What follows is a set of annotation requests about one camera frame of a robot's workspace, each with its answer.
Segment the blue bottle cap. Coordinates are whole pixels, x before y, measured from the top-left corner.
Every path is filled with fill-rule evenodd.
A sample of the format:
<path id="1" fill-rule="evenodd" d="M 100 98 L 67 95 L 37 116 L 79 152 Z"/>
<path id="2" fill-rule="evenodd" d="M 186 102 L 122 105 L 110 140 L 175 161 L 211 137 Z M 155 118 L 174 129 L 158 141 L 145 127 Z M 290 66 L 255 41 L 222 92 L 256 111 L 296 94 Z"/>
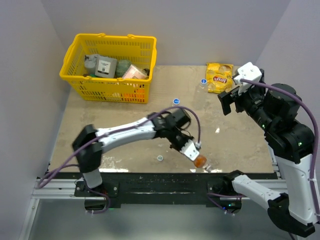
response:
<path id="1" fill-rule="evenodd" d="M 180 100 L 178 98 L 175 98 L 173 101 L 172 101 L 172 105 L 173 106 L 177 106 L 180 104 Z"/>

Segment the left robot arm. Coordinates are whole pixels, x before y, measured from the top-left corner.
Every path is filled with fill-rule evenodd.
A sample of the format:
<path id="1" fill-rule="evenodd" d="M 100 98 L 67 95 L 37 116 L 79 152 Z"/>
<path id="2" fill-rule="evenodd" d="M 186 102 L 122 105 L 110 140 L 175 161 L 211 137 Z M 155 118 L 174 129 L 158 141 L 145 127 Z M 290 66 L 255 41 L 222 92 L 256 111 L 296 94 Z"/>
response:
<path id="1" fill-rule="evenodd" d="M 86 191 L 99 196 L 104 190 L 99 171 L 102 155 L 108 151 L 137 141 L 167 139 L 170 148 L 195 163 L 200 155 L 193 136 L 183 133 L 183 126 L 191 122 L 185 109 L 179 107 L 168 111 L 154 112 L 137 121 L 96 129 L 86 125 L 72 143 L 72 148 L 86 183 Z"/>

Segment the clear bottle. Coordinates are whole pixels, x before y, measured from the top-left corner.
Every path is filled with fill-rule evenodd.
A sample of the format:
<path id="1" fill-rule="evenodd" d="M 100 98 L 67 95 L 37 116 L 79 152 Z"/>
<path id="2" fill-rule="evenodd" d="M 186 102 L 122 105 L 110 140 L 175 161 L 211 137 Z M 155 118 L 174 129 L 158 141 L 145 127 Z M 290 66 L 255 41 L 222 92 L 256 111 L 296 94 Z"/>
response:
<path id="1" fill-rule="evenodd" d="M 174 111 L 176 111 L 176 110 L 178 110 L 179 109 L 179 105 L 178 104 L 172 104 L 171 106 L 170 106 L 170 111 L 171 112 L 174 112 Z"/>
<path id="2" fill-rule="evenodd" d="M 196 86 L 193 97 L 193 106 L 196 110 L 202 110 L 206 104 L 206 98 L 208 93 L 208 83 L 206 85 L 199 84 Z"/>

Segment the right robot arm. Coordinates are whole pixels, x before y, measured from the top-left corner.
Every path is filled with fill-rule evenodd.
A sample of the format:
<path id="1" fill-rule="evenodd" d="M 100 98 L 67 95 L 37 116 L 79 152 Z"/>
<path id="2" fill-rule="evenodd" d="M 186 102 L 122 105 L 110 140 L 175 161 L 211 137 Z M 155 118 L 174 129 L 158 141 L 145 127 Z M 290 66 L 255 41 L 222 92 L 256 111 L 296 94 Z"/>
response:
<path id="1" fill-rule="evenodd" d="M 315 174 L 311 172 L 316 135 L 296 120 L 301 98 L 287 85 L 264 83 L 240 93 L 238 88 L 218 95 L 225 115 L 231 104 L 245 112 L 263 130 L 287 186 L 277 192 L 260 185 L 245 173 L 235 170 L 225 175 L 217 189 L 224 197 L 245 196 L 263 207 L 280 230 L 307 238 L 319 222 L 314 197 L 319 195 Z"/>

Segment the orange drink bottle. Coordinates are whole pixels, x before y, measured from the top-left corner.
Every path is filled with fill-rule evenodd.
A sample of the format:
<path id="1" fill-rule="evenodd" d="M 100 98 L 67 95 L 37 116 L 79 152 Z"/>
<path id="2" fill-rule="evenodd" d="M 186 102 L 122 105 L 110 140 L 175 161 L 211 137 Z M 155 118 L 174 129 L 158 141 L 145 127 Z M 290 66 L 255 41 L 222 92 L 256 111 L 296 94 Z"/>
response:
<path id="1" fill-rule="evenodd" d="M 193 161 L 193 164 L 198 169 L 203 169 L 208 173 L 211 172 L 212 166 L 204 155 L 199 154 Z"/>

